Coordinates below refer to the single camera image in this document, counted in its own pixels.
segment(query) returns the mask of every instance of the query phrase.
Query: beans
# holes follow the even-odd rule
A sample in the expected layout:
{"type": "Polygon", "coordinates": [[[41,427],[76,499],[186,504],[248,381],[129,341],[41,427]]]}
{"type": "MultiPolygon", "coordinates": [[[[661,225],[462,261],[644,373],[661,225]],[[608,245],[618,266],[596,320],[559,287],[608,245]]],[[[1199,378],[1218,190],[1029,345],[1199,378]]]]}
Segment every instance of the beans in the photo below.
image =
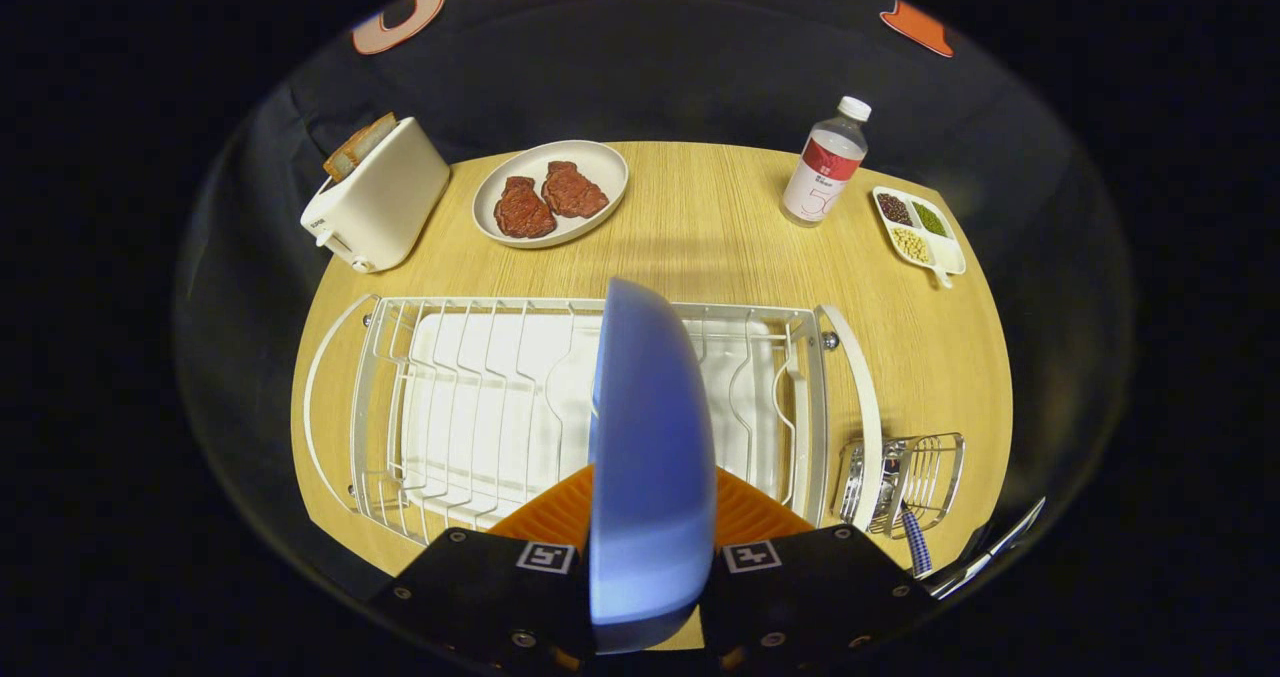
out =
{"type": "Polygon", "coordinates": [[[929,212],[929,209],[924,207],[923,203],[915,202],[915,214],[920,216],[920,223],[924,225],[925,230],[933,232],[933,234],[942,235],[943,238],[947,235],[946,227],[942,227],[942,220],[938,220],[937,215],[929,212]]]}
{"type": "Polygon", "coordinates": [[[906,212],[906,206],[900,198],[892,197],[892,195],[877,195],[877,202],[881,203],[881,211],[890,220],[899,223],[899,225],[911,225],[911,216],[906,212]]]}
{"type": "Polygon", "coordinates": [[[915,232],[909,232],[896,227],[892,232],[893,244],[897,246],[910,259],[915,259],[916,262],[933,264],[929,259],[929,247],[924,244],[924,241],[915,234],[915,232]]]}

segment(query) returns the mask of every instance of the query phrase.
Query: steak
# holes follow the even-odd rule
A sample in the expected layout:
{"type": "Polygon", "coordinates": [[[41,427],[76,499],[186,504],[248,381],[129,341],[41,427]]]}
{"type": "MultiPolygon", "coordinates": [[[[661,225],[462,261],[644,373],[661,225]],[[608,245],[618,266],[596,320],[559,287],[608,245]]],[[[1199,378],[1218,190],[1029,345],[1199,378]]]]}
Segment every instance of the steak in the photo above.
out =
{"type": "Polygon", "coordinates": [[[534,191],[531,177],[507,177],[502,198],[493,207],[498,229],[509,238],[540,238],[556,229],[556,218],[534,191]]]}
{"type": "Polygon", "coordinates": [[[562,218],[590,218],[609,202],[595,182],[577,171],[575,163],[548,163],[543,198],[562,218]]]}

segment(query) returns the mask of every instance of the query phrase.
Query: toaster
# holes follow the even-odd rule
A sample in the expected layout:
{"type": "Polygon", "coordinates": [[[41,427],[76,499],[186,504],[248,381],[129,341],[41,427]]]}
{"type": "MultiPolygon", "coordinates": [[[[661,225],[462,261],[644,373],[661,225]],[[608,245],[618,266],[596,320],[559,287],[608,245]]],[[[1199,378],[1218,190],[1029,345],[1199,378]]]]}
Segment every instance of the toaster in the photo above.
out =
{"type": "Polygon", "coordinates": [[[407,116],[351,175],[320,186],[302,227],[357,273],[390,270],[413,248],[448,180],[448,163],[407,116]]]}

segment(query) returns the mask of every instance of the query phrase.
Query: bottle cap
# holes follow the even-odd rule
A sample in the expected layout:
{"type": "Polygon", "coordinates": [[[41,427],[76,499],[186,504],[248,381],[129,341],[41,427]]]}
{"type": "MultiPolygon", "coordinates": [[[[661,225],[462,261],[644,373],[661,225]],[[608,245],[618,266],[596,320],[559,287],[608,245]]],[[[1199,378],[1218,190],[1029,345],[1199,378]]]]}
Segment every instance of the bottle cap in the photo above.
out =
{"type": "Polygon", "coordinates": [[[872,116],[872,108],[860,99],[845,97],[840,100],[841,115],[851,116],[854,120],[867,122],[872,116]]]}

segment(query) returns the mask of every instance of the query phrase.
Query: wire rack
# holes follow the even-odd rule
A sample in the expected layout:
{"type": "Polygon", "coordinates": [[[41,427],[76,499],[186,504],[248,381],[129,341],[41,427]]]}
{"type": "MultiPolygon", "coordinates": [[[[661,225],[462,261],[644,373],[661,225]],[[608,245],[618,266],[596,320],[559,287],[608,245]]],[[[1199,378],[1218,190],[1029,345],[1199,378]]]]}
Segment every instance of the wire rack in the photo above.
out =
{"type": "MultiPolygon", "coordinates": [[[[717,463],[815,525],[827,412],[814,312],[673,307],[703,372],[717,463]]],[[[585,466],[603,308],[379,299],[353,395],[357,511],[425,545],[445,526],[492,527],[585,466]]]]}
{"type": "MultiPolygon", "coordinates": [[[[863,445],[854,444],[840,506],[840,517],[846,522],[859,500],[863,459],[863,445]]],[[[868,532],[905,538],[904,512],[915,516],[922,531],[941,522],[951,511],[961,468],[964,436],[959,433],[884,440],[879,493],[868,532]]]]}

